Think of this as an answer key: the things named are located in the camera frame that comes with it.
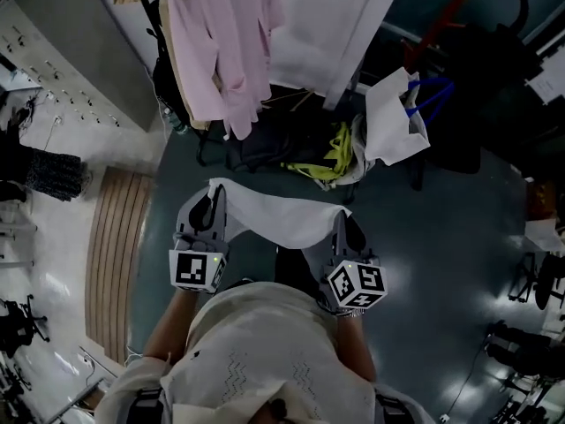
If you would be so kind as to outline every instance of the pink shirt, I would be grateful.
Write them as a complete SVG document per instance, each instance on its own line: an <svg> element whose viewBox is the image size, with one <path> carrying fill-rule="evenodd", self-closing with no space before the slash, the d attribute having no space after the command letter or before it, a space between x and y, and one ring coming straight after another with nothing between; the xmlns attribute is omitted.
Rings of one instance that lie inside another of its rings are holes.
<svg viewBox="0 0 565 424"><path fill-rule="evenodd" d="M283 23L280 0L169 0L178 73L194 119L223 119L240 140L270 97L271 30ZM214 72L222 82L218 91Z"/></svg>

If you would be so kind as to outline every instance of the yellow-green bag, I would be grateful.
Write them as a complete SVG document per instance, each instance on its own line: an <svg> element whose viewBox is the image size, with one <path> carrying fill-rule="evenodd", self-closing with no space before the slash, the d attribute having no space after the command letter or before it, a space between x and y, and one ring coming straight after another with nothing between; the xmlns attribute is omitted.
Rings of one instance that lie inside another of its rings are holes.
<svg viewBox="0 0 565 424"><path fill-rule="evenodd" d="M324 156L326 160L337 160L334 168L310 163L282 163L282 167L304 174L309 178L323 181L336 180L343 176L353 158L353 148L351 146L350 128L345 123L339 124L340 128L337 135L329 142L332 149Z"/></svg>

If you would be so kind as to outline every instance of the white tile floor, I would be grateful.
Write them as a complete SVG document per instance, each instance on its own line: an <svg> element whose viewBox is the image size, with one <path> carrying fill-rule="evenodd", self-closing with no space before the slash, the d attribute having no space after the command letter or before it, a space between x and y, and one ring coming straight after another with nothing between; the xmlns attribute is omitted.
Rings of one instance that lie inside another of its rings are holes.
<svg viewBox="0 0 565 424"><path fill-rule="evenodd" d="M12 93L0 112L0 124L5 126L11 106L21 107L33 92ZM127 166L141 172L154 172L161 160L168 133L157 115L150 133L101 125L85 125L73 115L72 109L47 99L41 91L37 98L34 121L21 142L34 148L80 156L94 171L93 184L84 198L70 203L57 201L40 193L33 195L33 212L29 216L38 226L32 236L20 237L15 243L0 246L6 261L32 257L35 265L23 269L0 270L0 298L24 302L26 295L35 296L34 313L47 315L50 343L34 338L28 347L18 350L15 360L33 384L26 401L41 420L47 419L68 403L86 386L92 369L79 360L79 346L87 348L105 366L118 371L105 360L85 333L84 293L88 240L94 217L96 197L102 174L109 165ZM53 125L56 116L61 125ZM28 206L23 207L27 214ZM0 210L6 221L25 218ZM96 369L90 381L102 376ZM79 413L65 415L65 423L85 421Z"/></svg>

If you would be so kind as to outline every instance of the shopping bag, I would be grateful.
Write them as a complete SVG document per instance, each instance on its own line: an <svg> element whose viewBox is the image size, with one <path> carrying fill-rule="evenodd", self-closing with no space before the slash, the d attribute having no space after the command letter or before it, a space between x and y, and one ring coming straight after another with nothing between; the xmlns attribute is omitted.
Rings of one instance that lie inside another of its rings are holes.
<svg viewBox="0 0 565 424"><path fill-rule="evenodd" d="M381 159L386 165L400 162L429 148L426 125L416 110L409 117L400 97L409 90L409 83L418 80L404 68L381 80L366 94L367 144L365 159ZM412 88L407 109L416 108L419 85Z"/></svg>

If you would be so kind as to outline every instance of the white t-shirt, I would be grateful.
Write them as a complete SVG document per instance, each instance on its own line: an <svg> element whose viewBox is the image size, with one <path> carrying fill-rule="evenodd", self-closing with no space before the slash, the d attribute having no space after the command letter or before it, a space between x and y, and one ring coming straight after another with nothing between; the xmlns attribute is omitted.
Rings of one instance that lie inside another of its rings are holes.
<svg viewBox="0 0 565 424"><path fill-rule="evenodd" d="M282 398L298 423L373 424L373 385L344 366L334 348L335 318L306 294L275 283L225 291L192 322L187 353L172 369L134 361L96 410L114 424L126 396L162 386L165 422L246 424Z"/></svg>

